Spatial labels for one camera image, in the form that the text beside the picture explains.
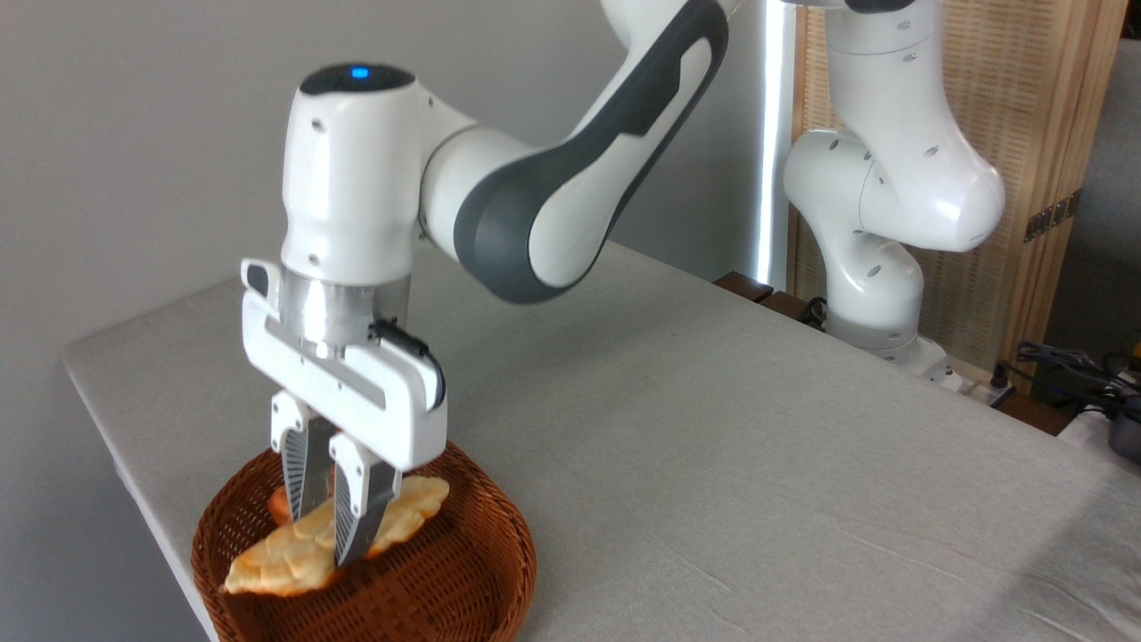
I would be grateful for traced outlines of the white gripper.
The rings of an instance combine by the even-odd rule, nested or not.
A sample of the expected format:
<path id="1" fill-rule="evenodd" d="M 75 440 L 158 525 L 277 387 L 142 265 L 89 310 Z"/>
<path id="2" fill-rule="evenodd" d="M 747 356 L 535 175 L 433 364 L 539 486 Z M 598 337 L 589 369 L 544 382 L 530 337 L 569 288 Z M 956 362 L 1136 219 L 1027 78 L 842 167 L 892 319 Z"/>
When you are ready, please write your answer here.
<path id="1" fill-rule="evenodd" d="M 246 357 L 282 389 L 270 399 L 270 447 L 281 457 L 290 517 L 298 521 L 327 499 L 334 462 L 334 560 L 338 568 L 354 564 L 398 496 L 400 471 L 445 448 L 442 371 L 387 338 L 342 353 L 305 347 L 281 322 L 281 269 L 244 259 L 241 281 Z M 345 433 L 335 434 L 330 420 Z"/>

